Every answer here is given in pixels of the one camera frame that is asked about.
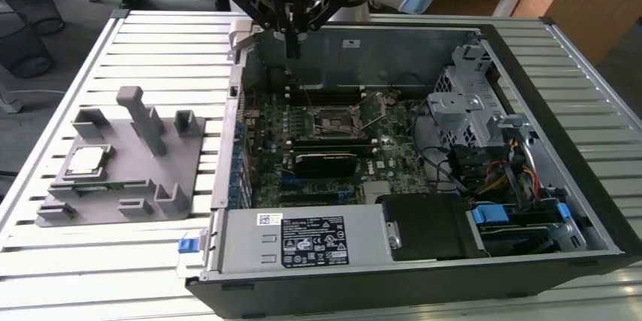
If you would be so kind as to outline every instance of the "floor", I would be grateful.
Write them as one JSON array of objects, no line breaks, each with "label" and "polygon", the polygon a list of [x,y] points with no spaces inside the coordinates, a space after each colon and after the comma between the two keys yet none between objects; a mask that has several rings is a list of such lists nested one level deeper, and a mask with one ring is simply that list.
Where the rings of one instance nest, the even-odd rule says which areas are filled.
[{"label": "floor", "polygon": [[[44,76],[31,80],[15,79],[0,68],[0,81],[9,90],[55,89],[65,90],[83,64],[84,57],[112,9],[120,0],[55,0],[67,28],[44,38],[56,60],[56,68]],[[211,11],[214,0],[147,0],[146,9],[168,11]],[[7,11],[0,3],[0,11]],[[617,92],[633,110],[642,115],[642,25],[637,24],[618,47],[598,66]],[[7,115],[0,111],[0,170],[19,171],[39,139],[40,133],[59,105],[61,95],[55,93],[20,93],[24,104],[20,114]],[[11,179],[0,177],[0,195],[7,193]]]},{"label": "floor", "polygon": [[[67,21],[67,27],[59,34],[43,37],[56,61],[55,69],[41,77],[24,80],[13,78],[0,67],[0,81],[9,90],[68,88],[120,0],[100,0],[96,3],[87,0],[55,0],[55,3]],[[215,1],[147,0],[144,9],[212,11]],[[0,12],[9,10],[0,0]],[[8,115],[0,111],[0,170],[20,170],[61,97],[55,93],[20,93],[23,112]],[[11,179],[0,177],[0,195],[5,195],[9,186]]]}]

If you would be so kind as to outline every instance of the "slatted workbench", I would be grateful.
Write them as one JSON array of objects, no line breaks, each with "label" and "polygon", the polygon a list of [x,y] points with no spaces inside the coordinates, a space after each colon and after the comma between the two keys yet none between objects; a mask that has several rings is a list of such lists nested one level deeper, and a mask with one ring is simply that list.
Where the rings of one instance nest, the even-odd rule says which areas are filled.
[{"label": "slatted workbench", "polygon": [[[220,146],[228,61],[228,27],[239,14],[132,11],[110,20],[0,207],[0,319],[216,320],[184,288],[200,271],[200,255],[179,259],[176,241],[208,224],[210,194]],[[383,16],[374,21],[479,23],[487,18]],[[642,126],[555,27],[538,20],[494,18],[569,134],[635,230],[642,232]],[[207,137],[190,219],[162,223],[40,229],[35,224],[47,187],[71,149],[77,109],[115,104],[124,85],[162,117],[191,108],[207,117]],[[355,311],[298,319],[474,320],[638,319],[642,271],[634,265],[585,277],[533,298]]]}]

